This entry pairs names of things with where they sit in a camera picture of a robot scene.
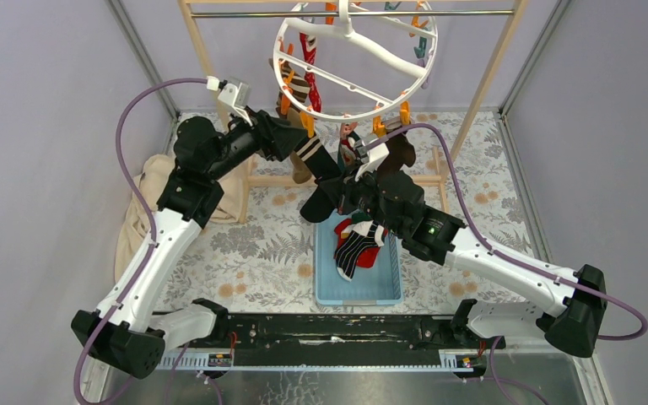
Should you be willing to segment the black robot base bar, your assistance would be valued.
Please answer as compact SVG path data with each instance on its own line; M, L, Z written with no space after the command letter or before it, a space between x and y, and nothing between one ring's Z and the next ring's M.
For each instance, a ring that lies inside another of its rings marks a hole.
M230 312L193 348L222 349L239 367L440 366L443 354L487 354L506 341L477 337L451 315Z

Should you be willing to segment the dark green sock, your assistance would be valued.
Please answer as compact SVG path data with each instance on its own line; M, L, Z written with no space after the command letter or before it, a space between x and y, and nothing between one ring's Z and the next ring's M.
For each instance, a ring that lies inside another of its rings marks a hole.
M352 223L353 224L359 224L359 223L373 223L376 225L379 225L381 222L378 221L374 216L372 216L370 213L366 213L363 211L356 211L351 215Z

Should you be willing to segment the white round clip hanger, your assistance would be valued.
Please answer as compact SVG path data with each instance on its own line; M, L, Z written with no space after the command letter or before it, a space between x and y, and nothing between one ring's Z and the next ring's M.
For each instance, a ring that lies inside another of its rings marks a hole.
M317 38L314 66L304 61L300 32ZM390 112L409 123L409 101L428 82L438 42L435 9L425 1L371 6L339 1L324 8L298 3L278 28L273 71L279 90L300 109L306 125L379 121ZM302 77L306 71L316 75L321 112L312 109L309 97L302 105L291 94L281 62Z

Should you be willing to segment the black sock with beige stripes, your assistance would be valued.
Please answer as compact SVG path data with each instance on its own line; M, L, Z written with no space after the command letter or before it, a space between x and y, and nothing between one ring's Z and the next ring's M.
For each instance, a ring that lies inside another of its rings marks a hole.
M300 163L310 172L316 189L300 209L300 214L309 223L318 224L329 218L335 209L335 203L319 187L321 181L338 178L341 170L337 162L322 144L320 138L314 135L312 138L305 137L291 154L294 163Z

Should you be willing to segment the dark brown sock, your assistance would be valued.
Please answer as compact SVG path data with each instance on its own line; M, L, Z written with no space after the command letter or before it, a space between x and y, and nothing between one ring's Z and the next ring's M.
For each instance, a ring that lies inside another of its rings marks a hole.
M382 161L376 171L379 179L395 174L404 165L412 167L415 164L415 149L408 141L406 132L389 138L386 140L385 145L389 154Z

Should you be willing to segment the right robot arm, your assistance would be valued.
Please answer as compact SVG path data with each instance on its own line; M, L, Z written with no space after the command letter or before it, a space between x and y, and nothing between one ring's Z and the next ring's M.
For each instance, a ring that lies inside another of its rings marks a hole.
M608 306L602 270L555 266L477 236L472 225L427 205L423 188L401 171L381 181L366 173L317 185L339 213L368 214L419 260L468 270L523 298L499 305L463 301L450 325L458 346L498 336L543 338L566 354L593 355Z

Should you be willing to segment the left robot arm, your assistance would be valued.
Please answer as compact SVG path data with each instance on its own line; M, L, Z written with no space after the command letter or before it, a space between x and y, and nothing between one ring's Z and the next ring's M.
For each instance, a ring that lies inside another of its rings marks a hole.
M219 346L228 335L228 311L205 299L163 316L154 306L187 247L224 195L219 179L254 154L283 161L308 141L305 129L258 111L233 118L227 133L202 116L178 128L171 171L154 213L155 231L95 310L79 310L71 329L87 355L144 379L163 354L191 340Z

